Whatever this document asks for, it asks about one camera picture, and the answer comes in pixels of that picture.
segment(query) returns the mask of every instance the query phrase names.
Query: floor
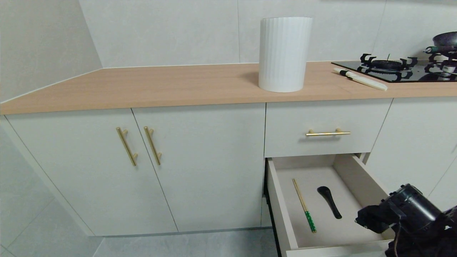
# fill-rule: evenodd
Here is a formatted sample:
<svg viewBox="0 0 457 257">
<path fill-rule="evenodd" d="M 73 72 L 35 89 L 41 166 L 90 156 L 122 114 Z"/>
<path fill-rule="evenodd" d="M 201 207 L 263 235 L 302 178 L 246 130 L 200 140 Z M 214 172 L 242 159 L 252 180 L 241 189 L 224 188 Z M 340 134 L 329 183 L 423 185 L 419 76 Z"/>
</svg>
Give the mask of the floor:
<svg viewBox="0 0 457 257">
<path fill-rule="evenodd" d="M 277 257 L 273 230 L 107 237 L 94 257 Z"/>
</svg>

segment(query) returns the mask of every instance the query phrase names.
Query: frying pan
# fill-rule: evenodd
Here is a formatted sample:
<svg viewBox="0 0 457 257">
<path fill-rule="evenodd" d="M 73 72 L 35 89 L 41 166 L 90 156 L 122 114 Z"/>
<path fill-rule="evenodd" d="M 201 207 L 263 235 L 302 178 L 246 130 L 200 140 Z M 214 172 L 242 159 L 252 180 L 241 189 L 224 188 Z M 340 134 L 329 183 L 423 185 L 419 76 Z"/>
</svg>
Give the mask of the frying pan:
<svg viewBox="0 0 457 257">
<path fill-rule="evenodd" d="M 457 31 L 446 32 L 433 37 L 435 46 L 427 47 L 424 53 L 440 53 L 452 59 L 457 59 Z"/>
<path fill-rule="evenodd" d="M 457 47 L 457 31 L 446 32 L 433 37 L 435 46 L 455 46 Z"/>
</svg>

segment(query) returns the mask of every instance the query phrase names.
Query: gold handle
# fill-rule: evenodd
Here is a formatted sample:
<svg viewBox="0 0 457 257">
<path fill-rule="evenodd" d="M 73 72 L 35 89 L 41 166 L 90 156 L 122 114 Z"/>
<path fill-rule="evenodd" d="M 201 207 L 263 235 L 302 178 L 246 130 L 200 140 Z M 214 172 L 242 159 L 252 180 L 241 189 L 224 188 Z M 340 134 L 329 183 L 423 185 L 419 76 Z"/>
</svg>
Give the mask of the gold handle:
<svg viewBox="0 0 457 257">
<path fill-rule="evenodd" d="M 318 137 L 318 136 L 341 136 L 341 135 L 350 135 L 351 132 L 350 131 L 347 131 L 347 132 L 344 132 L 344 131 L 341 131 L 340 128 L 337 128 L 335 130 L 335 132 L 324 132 L 324 133 L 315 133 L 312 129 L 310 129 L 308 131 L 308 133 L 306 133 L 306 136 L 307 137 Z"/>
<path fill-rule="evenodd" d="M 151 149 L 152 149 L 152 153 L 154 154 L 155 161 L 157 162 L 157 164 L 160 165 L 160 158 L 162 157 L 162 153 L 158 153 L 155 150 L 154 142 L 152 141 L 152 133 L 154 132 L 154 130 L 152 128 L 150 129 L 146 126 L 146 127 L 144 127 L 144 131 L 146 132 L 146 136 L 148 137 L 149 144 L 151 145 Z"/>
<path fill-rule="evenodd" d="M 127 141 L 125 140 L 125 136 L 127 135 L 128 130 L 122 131 L 120 127 L 117 127 L 116 130 L 117 130 L 117 133 L 119 134 L 119 137 L 121 138 L 122 144 L 124 145 L 125 151 L 127 151 L 130 161 L 132 161 L 133 166 L 136 166 L 138 153 L 135 153 L 134 155 L 132 155 L 132 151 L 130 150 L 130 147 L 127 145 Z"/>
</svg>

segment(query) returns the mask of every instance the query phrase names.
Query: gas stove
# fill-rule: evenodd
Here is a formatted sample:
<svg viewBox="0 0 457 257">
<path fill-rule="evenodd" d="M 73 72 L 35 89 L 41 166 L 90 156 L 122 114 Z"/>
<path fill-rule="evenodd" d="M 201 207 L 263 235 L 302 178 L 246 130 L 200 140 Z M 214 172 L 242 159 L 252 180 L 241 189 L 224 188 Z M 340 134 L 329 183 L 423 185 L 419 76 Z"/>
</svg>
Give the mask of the gas stove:
<svg viewBox="0 0 457 257">
<path fill-rule="evenodd" d="M 335 65 L 357 71 L 385 82 L 456 82 L 457 60 L 437 60 L 440 54 L 432 54 L 425 62 L 416 57 L 400 60 L 381 60 L 371 54 L 363 54 L 360 61 L 337 61 Z"/>
</svg>

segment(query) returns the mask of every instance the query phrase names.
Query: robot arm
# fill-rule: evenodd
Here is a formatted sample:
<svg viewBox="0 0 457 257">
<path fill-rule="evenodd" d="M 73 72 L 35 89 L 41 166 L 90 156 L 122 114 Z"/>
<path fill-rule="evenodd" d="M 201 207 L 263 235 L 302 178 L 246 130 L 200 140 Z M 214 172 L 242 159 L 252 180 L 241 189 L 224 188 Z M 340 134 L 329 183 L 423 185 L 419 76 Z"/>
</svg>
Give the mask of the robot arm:
<svg viewBox="0 0 457 257">
<path fill-rule="evenodd" d="M 356 223 L 367 229 L 395 231 L 387 257 L 457 256 L 457 206 L 442 213 L 410 184 L 357 214 Z"/>
</svg>

